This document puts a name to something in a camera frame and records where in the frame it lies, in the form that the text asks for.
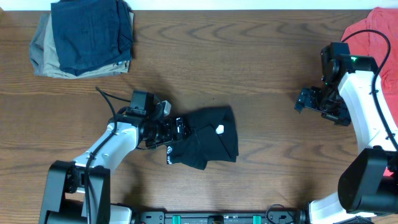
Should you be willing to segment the black t-shirt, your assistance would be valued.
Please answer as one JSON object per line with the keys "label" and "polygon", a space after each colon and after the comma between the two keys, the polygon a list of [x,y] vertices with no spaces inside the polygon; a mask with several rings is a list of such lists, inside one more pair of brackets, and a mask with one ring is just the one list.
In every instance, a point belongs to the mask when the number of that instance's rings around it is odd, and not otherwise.
{"label": "black t-shirt", "polygon": [[236,120],[230,106],[202,108],[182,116],[186,139],[167,145],[167,164],[203,170],[209,161],[236,162],[239,156]]}

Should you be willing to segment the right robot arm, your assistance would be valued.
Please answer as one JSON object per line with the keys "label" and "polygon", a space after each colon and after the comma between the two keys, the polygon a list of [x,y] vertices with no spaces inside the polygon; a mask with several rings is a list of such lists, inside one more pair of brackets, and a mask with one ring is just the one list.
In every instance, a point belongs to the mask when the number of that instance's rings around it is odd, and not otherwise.
{"label": "right robot arm", "polygon": [[303,88],[295,104],[342,126],[353,125],[358,156],[338,190],[308,205],[308,223],[366,223],[397,213],[397,125],[384,99],[373,57],[353,55],[347,43],[321,51],[323,86]]}

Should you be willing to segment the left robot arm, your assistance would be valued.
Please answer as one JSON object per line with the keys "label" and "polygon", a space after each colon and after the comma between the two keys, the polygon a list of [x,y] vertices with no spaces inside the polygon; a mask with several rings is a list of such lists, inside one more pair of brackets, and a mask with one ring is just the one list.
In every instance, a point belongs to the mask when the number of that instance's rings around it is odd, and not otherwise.
{"label": "left robot arm", "polygon": [[146,91],[133,91],[129,106],[112,110],[104,134],[70,162],[55,161],[47,174],[40,223],[139,223],[139,214],[111,203],[111,175],[144,142],[157,149],[185,140],[183,118],[169,118],[171,105]]}

